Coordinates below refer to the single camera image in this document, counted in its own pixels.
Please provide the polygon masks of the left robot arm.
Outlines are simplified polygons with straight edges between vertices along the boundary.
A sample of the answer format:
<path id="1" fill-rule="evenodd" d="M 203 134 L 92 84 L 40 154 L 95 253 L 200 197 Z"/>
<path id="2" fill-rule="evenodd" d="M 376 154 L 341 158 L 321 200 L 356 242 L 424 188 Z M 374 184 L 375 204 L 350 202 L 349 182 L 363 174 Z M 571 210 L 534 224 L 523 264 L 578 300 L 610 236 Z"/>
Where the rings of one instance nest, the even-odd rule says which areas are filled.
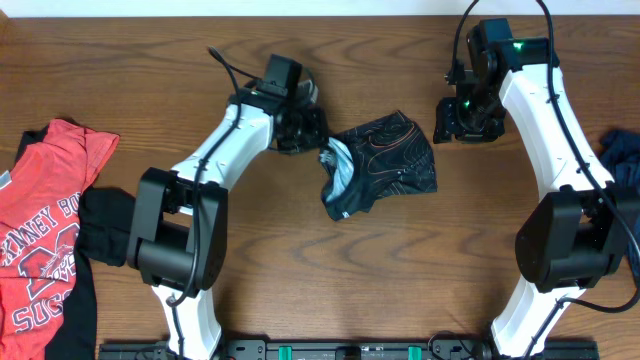
<path id="1" fill-rule="evenodd" d="M 284 96 L 242 90 L 230 97 L 217 128 L 185 160 L 142 175 L 127 249 L 163 303 L 175 358 L 211 359 L 222 329 L 212 287 L 224 263 L 229 193 L 255 157 L 270 147 L 306 152 L 327 138 L 318 90 L 304 82 Z"/>

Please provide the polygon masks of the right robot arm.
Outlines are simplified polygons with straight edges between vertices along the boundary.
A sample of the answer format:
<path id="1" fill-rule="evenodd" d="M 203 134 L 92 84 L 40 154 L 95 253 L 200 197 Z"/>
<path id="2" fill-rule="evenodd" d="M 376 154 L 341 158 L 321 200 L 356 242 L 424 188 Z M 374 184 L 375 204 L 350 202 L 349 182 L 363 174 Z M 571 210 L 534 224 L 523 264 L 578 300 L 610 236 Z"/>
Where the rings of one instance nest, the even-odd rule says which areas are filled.
<path id="1" fill-rule="evenodd" d="M 456 93 L 436 109 L 433 139 L 488 143 L 511 118 L 536 177 L 539 201 L 515 239 L 519 281 L 477 341 L 475 359 L 595 359 L 590 340 L 549 334 L 570 305 L 617 271 L 634 245 L 639 193 L 617 184 L 586 140 L 568 101 L 550 37 L 517 38 L 504 18 L 458 31 L 468 63 L 454 61 Z"/>

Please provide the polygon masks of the black orange-patterned jersey shirt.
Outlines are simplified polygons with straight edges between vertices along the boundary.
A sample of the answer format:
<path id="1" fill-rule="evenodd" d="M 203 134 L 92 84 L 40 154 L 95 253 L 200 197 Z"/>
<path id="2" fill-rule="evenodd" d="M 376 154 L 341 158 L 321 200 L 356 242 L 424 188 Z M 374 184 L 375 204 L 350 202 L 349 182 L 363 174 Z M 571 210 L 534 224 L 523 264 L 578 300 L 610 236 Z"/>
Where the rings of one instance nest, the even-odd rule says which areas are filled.
<path id="1" fill-rule="evenodd" d="M 328 175 L 321 201 L 334 221 L 367 213 L 386 197 L 438 190 L 431 145 L 399 110 L 329 137 L 318 161 Z"/>

